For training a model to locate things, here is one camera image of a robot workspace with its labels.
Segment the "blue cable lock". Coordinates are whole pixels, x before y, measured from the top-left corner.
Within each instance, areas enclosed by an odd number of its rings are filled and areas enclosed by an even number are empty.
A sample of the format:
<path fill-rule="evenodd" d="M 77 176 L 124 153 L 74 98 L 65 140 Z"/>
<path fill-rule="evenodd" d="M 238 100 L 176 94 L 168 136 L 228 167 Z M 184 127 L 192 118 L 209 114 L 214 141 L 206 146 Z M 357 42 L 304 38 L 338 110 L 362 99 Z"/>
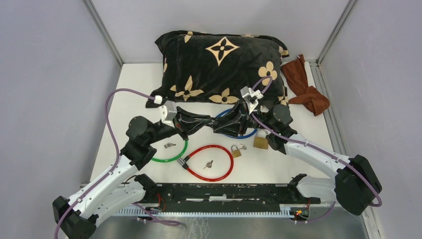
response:
<path fill-rule="evenodd" d="M 227 110 L 219 113 L 216 117 L 219 118 L 219 117 L 225 116 L 229 111 L 230 111 L 230 109 L 227 109 Z M 226 135 L 226 134 L 224 136 L 229 137 L 229 138 L 233 138 L 233 139 L 247 139 L 247 138 L 254 136 L 256 132 L 257 132 L 257 129 L 254 129 L 251 133 L 246 134 L 246 135 L 242 135 L 242 136 L 230 136 L 230 135 Z"/>

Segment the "green cable lock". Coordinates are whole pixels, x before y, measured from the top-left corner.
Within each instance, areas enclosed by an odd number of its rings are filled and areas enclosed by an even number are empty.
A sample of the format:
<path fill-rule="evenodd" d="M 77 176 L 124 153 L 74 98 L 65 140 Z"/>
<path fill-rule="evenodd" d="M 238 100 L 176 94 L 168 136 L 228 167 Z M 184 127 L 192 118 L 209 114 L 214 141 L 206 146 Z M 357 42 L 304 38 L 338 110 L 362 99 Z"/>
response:
<path fill-rule="evenodd" d="M 188 140 L 185 140 L 184 141 L 184 147 L 183 147 L 183 149 L 179 152 L 179 153 L 177 153 L 175 156 L 173 156 L 173 157 L 170 157 L 170 158 L 166 158 L 166 159 L 161 159 L 161 158 L 152 158 L 151 160 L 152 161 L 154 161 L 154 162 L 158 162 L 158 163 L 168 163 L 168 162 L 172 162 L 172 161 L 175 161 L 175 160 L 177 160 L 178 158 L 180 158 L 181 156 L 183 156 L 183 154 L 187 151 L 187 149 L 188 149 L 188 145 L 189 145 L 189 141 Z"/>

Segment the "small brass padlock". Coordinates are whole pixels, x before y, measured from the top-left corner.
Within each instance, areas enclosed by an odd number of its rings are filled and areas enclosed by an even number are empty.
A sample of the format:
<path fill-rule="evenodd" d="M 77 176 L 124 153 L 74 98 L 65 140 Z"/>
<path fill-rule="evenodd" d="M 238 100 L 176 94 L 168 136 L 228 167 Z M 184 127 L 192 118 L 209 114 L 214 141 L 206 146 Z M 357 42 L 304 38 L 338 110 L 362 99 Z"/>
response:
<path fill-rule="evenodd" d="M 238 147 L 237 145 L 232 145 L 231 146 L 232 157 L 233 158 L 241 157 L 242 156 L 241 151 L 240 151 L 241 149 L 242 149 L 242 147 Z"/>

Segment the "large brass padlock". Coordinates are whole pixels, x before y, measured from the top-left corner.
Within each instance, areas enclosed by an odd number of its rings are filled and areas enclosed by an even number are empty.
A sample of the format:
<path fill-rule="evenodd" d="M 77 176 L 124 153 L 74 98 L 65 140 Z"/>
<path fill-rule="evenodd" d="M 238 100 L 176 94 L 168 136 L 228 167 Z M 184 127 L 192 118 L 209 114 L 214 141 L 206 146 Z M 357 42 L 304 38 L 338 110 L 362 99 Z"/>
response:
<path fill-rule="evenodd" d="M 268 132 L 266 130 L 257 130 L 253 140 L 253 147 L 267 150 L 269 147 L 268 140 L 266 138 L 267 135 Z"/>

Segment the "small silver keys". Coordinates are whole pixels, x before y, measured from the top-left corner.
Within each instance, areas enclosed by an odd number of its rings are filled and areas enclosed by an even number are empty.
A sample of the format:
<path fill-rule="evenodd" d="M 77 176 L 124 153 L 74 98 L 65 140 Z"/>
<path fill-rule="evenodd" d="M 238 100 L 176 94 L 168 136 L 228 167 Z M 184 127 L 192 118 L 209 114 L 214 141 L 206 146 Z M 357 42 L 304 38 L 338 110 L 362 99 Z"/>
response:
<path fill-rule="evenodd" d="M 164 148 L 169 148 L 169 147 L 172 147 L 172 146 L 176 146 L 176 144 L 175 143 L 167 143 L 167 144 L 164 145 Z"/>

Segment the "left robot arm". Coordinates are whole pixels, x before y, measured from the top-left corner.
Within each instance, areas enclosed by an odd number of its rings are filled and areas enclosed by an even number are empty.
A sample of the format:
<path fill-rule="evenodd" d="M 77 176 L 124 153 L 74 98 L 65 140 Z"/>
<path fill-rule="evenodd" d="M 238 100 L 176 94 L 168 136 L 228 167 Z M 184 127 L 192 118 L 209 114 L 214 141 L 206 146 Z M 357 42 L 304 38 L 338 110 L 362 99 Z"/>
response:
<path fill-rule="evenodd" d="M 154 186 L 139 179 L 130 183 L 126 190 L 120 184 L 151 161 L 157 152 L 153 143 L 177 134 L 188 139 L 203 126 L 214 126 L 217 121 L 209 115 L 190 113 L 179 107 L 163 106 L 160 113 L 161 119 L 156 123 L 143 116 L 134 117 L 126 131 L 128 142 L 116 150 L 115 162 L 73 195 L 59 196 L 53 201 L 57 224 L 54 238 L 62 231 L 69 239 L 88 239 L 119 210 L 141 199 L 152 202 L 157 195 Z"/>

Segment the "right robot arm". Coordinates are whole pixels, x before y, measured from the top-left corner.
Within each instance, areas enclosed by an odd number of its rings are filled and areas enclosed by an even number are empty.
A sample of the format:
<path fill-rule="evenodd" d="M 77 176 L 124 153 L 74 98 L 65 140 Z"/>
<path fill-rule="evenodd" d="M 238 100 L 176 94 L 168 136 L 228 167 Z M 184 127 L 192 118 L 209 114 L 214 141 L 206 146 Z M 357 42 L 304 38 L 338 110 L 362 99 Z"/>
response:
<path fill-rule="evenodd" d="M 293 119 L 285 105 L 273 106 L 268 112 L 252 111 L 245 102 L 237 103 L 227 114 L 217 117 L 212 123 L 214 133 L 239 136 L 248 128 L 264 129 L 268 132 L 269 146 L 284 155 L 299 159 L 321 171 L 327 178 L 305 176 L 287 190 L 293 203 L 306 197 L 316 197 L 320 183 L 327 188 L 322 195 L 333 195 L 334 201 L 354 215 L 362 214 L 368 207 L 380 207 L 382 185 L 368 159 L 362 155 L 350 157 L 335 153 L 306 139 L 290 127 Z M 312 183 L 309 190 L 306 185 Z"/>

